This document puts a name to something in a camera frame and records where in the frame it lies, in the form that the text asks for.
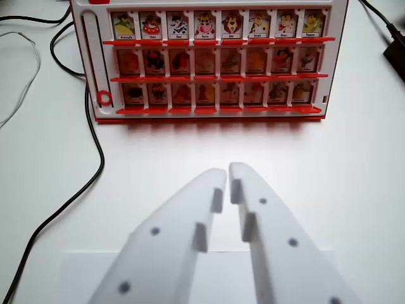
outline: cartoon dog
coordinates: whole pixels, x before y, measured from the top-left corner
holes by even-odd
[[[173,34],[187,33],[187,22],[183,20],[181,15],[173,15],[170,26],[173,30]]]
[[[157,49],[150,49],[146,53],[147,67],[154,67],[156,70],[160,70],[165,67],[165,60],[163,55]]]
[[[267,20],[268,19],[263,18],[263,16],[261,16],[261,15],[257,15],[256,17],[249,19],[250,22],[253,21],[250,34],[255,33],[256,30],[258,30],[260,27],[262,28],[263,32],[266,32],[266,21]]]
[[[142,27],[143,33],[147,33],[149,35],[160,34],[160,23],[161,19],[159,17],[147,15],[145,21],[142,22],[144,25]]]
[[[197,30],[196,35],[201,34],[214,34],[214,25],[211,21],[211,16],[208,13],[202,13],[198,18]]]
[[[222,21],[223,28],[229,33],[236,33],[242,26],[242,18],[236,13],[230,13],[225,20]]]

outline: cartoon animal face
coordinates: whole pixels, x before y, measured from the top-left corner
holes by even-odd
[[[282,15],[280,25],[283,27],[288,27],[291,22],[291,15]]]
[[[308,16],[308,23],[313,24],[316,21],[317,17],[316,15],[310,15]]]
[[[160,23],[161,19],[153,15],[148,15],[146,20],[142,22],[143,25],[147,25],[148,27],[158,27]]]
[[[236,33],[242,26],[242,20],[238,15],[230,14],[227,18],[222,21],[223,28],[229,33]]]
[[[173,17],[171,18],[171,27],[173,27],[174,29],[179,29],[183,26],[183,24],[184,21],[182,20],[182,17],[180,15],[173,15]]]
[[[211,17],[207,13],[201,14],[198,18],[197,24],[198,31],[202,33],[209,33],[213,29],[213,22],[211,21]]]

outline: white table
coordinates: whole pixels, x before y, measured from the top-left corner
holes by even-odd
[[[403,0],[373,2],[393,22],[404,16]],[[57,19],[66,6],[1,0],[0,12]],[[0,25],[0,32],[27,34],[42,56],[23,106],[0,129],[2,300],[31,233],[99,165],[84,115],[84,82],[62,71],[49,53],[60,28],[23,21]],[[72,30],[56,53],[81,71]],[[268,181],[318,247],[337,250],[342,275],[365,303],[403,303],[405,85],[383,57],[384,49],[353,0],[321,122],[96,124],[106,155],[104,173],[39,238],[15,303],[55,303],[62,252],[119,250],[128,233],[177,189],[202,171],[233,161],[250,164]],[[12,108],[34,72],[34,58],[21,37],[0,40],[0,113]],[[211,249],[247,249],[237,207],[230,203],[215,217]]]

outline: cartoon character picture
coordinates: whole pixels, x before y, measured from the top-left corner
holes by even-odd
[[[221,84],[220,105],[238,105],[239,87],[236,82],[224,82]]]
[[[196,11],[194,13],[195,39],[215,38],[215,18],[210,11]]]
[[[301,47],[298,57],[297,72],[316,72],[319,57],[316,47]]]
[[[196,105],[213,106],[215,105],[215,88],[212,84],[198,84]]]
[[[162,83],[147,84],[147,90],[149,92],[149,105],[167,105],[166,88]]]
[[[169,50],[170,73],[174,75],[190,74],[190,55],[183,49]]]
[[[143,106],[142,88],[137,84],[122,84],[125,106]]]
[[[187,84],[172,84],[173,104],[181,106],[191,105],[191,89]]]
[[[153,11],[139,13],[140,29],[143,39],[162,39],[161,19]]]
[[[259,106],[263,104],[263,87],[259,82],[248,82],[245,84],[243,93],[243,104],[249,106]]]
[[[309,81],[298,82],[292,91],[292,103],[311,103],[312,88]]]
[[[288,87],[285,82],[274,82],[270,84],[267,103],[280,105],[287,103]]]
[[[114,26],[114,36],[117,40],[135,39],[134,19],[128,16],[126,11],[115,11],[111,13]]]
[[[215,54],[211,49],[196,49],[196,75],[215,74]]]
[[[271,71],[274,73],[288,73],[291,71],[292,53],[288,47],[273,50],[273,64]]]
[[[294,14],[294,10],[285,9],[277,11],[276,38],[294,37],[296,35],[296,27],[297,16]]]
[[[221,73],[239,74],[241,55],[237,49],[222,49],[221,51]]]
[[[242,37],[243,18],[238,11],[222,11],[222,38],[240,39]]]
[[[323,30],[325,16],[321,9],[306,9],[304,24],[302,26],[303,37],[320,37]]]
[[[182,11],[167,12],[167,28],[169,39],[189,38],[189,19]]]
[[[267,53],[261,47],[247,49],[246,73],[258,74],[266,72]]]
[[[249,38],[267,38],[270,29],[270,16],[265,10],[251,10],[249,12]]]
[[[165,57],[158,49],[144,49],[145,74],[165,74]]]
[[[120,74],[139,75],[138,55],[136,55],[134,51],[131,49],[117,49],[116,57]]]

